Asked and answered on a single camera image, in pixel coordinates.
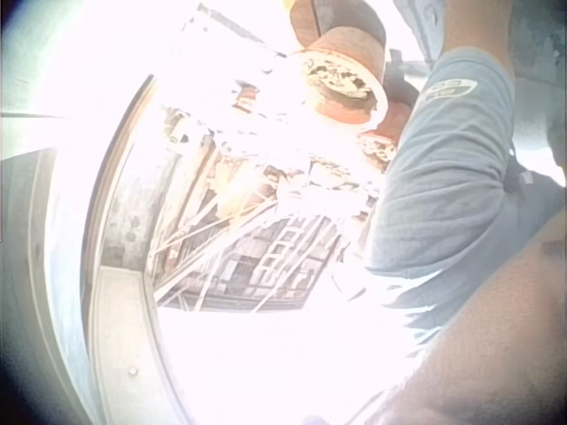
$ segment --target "t-shirt sleeve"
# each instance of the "t-shirt sleeve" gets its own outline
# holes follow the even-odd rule
[[[386,175],[367,246],[367,267],[406,279],[451,267],[503,211],[512,147],[514,84],[482,50],[435,65]]]

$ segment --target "gray t-shirt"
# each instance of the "gray t-shirt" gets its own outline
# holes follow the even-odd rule
[[[462,48],[435,65],[401,137],[370,230],[367,291],[418,347],[564,206],[564,188],[517,163],[513,123],[513,81]]]

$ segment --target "person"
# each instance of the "person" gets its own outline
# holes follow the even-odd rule
[[[446,0],[365,252],[419,361],[367,424],[546,423],[564,403],[565,190],[514,154],[512,8]]]

